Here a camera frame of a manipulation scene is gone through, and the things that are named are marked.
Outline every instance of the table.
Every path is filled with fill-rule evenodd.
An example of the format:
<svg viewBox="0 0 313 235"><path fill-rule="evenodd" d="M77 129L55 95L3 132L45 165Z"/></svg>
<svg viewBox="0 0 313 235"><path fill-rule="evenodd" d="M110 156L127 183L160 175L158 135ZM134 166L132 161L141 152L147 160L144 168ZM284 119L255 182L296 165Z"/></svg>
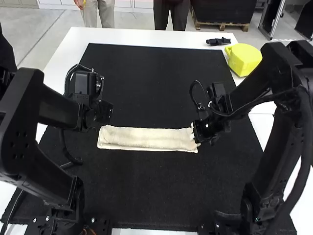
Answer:
<svg viewBox="0 0 313 235"><path fill-rule="evenodd" d="M131 45L131 46L147 46L147 47L177 47L177 48L194 48L194 49L221 49L224 53L224 46L209 47L205 41L209 38L230 38L232 45L237 43L236 38L232 33L210 33L210 32L174 32L174 31L150 31L150 30L129 30L129 29L100 29L100 28L71 28L50 62L44 69L44 83L56 90L59 93L64 92L64 78L74 64L77 64L88 43L116 44L116 45ZM233 78L236 85L242 82L242 78L238 78L234 73ZM268 140L271 127L273 124L273 111L275 105L267 103L254 108L249 117L253 128L257 134L259 142L264 149ZM40 141L46 126L38 124L36 140ZM296 178L299 163L295 168L285 190L285 198L289 194L293 182ZM9 202L15 187L4 182L0 182L2 193L0 199L0 213ZM294 225L298 230L299 235L307 234L310 229L309 213L313 211L313 205L310 205L310 195L313 193L313 173L311 169L310 177L304 191L303 196L297 206L291 213ZM15 234L22 235L26 230L26 225L13 225L8 227L7 235ZM114 229L114 235L130 235L130 234L151 234L159 233L184 235L188 232L173 232L173 231L143 231L143 230L127 230Z"/></svg>

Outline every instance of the white towel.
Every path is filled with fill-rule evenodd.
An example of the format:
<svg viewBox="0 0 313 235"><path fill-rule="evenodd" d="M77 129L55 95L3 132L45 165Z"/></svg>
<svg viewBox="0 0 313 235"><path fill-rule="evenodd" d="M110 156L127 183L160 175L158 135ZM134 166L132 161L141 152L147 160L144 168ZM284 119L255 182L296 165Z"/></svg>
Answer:
<svg viewBox="0 0 313 235"><path fill-rule="evenodd" d="M192 128L153 129L102 126L98 148L140 151L183 151L197 153Z"/></svg>

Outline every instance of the floor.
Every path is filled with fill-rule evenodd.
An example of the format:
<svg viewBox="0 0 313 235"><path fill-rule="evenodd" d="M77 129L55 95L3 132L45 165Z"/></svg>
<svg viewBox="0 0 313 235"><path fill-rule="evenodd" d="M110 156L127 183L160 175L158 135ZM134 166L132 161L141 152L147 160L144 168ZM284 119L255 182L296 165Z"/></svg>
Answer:
<svg viewBox="0 0 313 235"><path fill-rule="evenodd" d="M234 33L238 42L251 44L260 49L267 42L258 30L261 14L261 12L254 13L247 33L235 26L226 27L225 31ZM18 67L33 67L41 70L45 68L68 30L72 26L84 26L80 12L75 10L0 7L0 22L4 35L14 48ZM285 13L280 19L274 39L303 39L294 31L295 24L294 15ZM116 12L115 27L153 30L153 14ZM171 21L167 30L173 30ZM196 31L190 14L186 31ZM219 30L211 26L202 27L201 31Z"/></svg>

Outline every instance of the person's leg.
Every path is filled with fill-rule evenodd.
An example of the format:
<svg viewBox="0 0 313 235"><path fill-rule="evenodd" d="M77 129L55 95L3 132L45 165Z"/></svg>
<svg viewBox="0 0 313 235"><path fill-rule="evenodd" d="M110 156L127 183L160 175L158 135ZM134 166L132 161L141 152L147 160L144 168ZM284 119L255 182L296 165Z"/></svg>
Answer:
<svg viewBox="0 0 313 235"><path fill-rule="evenodd" d="M97 27L98 0L86 0L86 5L81 10L85 27Z"/></svg>
<svg viewBox="0 0 313 235"><path fill-rule="evenodd" d="M167 0L153 1L153 15L155 19L155 30L166 30L170 5Z"/></svg>
<svg viewBox="0 0 313 235"><path fill-rule="evenodd" d="M18 70L15 64L13 48L2 34L1 23L0 23L0 67L3 67L6 70L9 70L10 72L16 72Z"/></svg>
<svg viewBox="0 0 313 235"><path fill-rule="evenodd" d="M176 31L185 31L186 29L189 2L190 0L182 0L182 2L176 4L174 10L171 11L173 29Z"/></svg>
<svg viewBox="0 0 313 235"><path fill-rule="evenodd" d="M99 15L103 28L114 28L115 0L98 0Z"/></svg>

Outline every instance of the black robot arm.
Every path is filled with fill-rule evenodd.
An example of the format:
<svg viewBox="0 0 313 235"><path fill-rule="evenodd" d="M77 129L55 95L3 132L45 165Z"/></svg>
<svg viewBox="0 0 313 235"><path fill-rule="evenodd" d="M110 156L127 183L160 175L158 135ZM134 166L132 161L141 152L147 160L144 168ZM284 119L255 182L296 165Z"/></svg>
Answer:
<svg viewBox="0 0 313 235"><path fill-rule="evenodd" d="M113 107L96 100L98 75L76 71L68 98L47 87L39 70L1 71L0 180L42 198L54 219L64 220L60 212L66 212L66 218L78 221L84 207L83 182L56 165L35 138L38 123L74 131L88 130L94 121L108 124Z"/></svg>
<svg viewBox="0 0 313 235"><path fill-rule="evenodd" d="M306 41L265 44L259 66L232 92L221 83L207 88L207 104L193 98L199 119L193 122L196 142L214 144L230 122L246 117L258 104L277 105L271 135L253 178L246 184L241 214L217 211L216 234L271 233L275 221L289 214L304 189L312 158L313 47ZM297 180L286 202L286 183L301 156Z"/></svg>

